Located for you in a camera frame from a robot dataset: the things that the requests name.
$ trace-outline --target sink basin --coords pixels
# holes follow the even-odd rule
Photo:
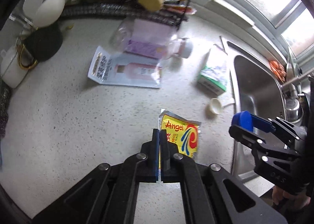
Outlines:
[[[236,102],[236,112],[249,111],[262,118],[286,119],[285,99],[281,86],[270,69],[239,46],[223,39],[226,52],[231,57],[230,73]],[[283,142],[271,133],[256,129],[267,144],[284,148]],[[246,182],[258,175],[251,149],[235,141],[232,174]]]

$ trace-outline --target purple label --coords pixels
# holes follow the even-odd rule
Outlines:
[[[140,54],[146,57],[161,59],[167,52],[166,46],[143,43],[139,41],[129,40],[126,44],[125,51]]]

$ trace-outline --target bottle cap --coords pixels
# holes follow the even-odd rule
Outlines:
[[[178,55],[187,59],[193,51],[193,42],[189,38],[182,38],[181,46]]]

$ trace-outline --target speckled white countertop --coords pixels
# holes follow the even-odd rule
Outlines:
[[[172,58],[163,69],[162,88],[98,85],[87,78],[98,45],[107,49],[117,20],[83,19],[63,24],[62,47],[29,72],[14,91],[6,136],[1,141],[0,183],[30,217],[47,207],[98,164],[122,163],[151,140],[161,108],[201,121],[198,163],[218,163],[231,170],[233,139],[228,129],[234,107],[208,118],[212,97],[196,84],[201,64],[219,35],[255,50],[221,28],[192,17],[182,29],[194,50],[188,59]],[[231,86],[219,96],[232,97]],[[248,184],[258,196],[271,184]],[[185,223],[179,184],[141,183],[134,223]]]

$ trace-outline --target plastic bottle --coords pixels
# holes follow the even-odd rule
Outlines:
[[[192,41],[179,38],[175,27],[130,18],[121,23],[111,43],[119,51],[155,59],[188,58],[193,49]]]
[[[167,53],[163,57],[169,59],[172,56],[187,59],[193,50],[193,43],[189,38],[175,38],[167,46]]]

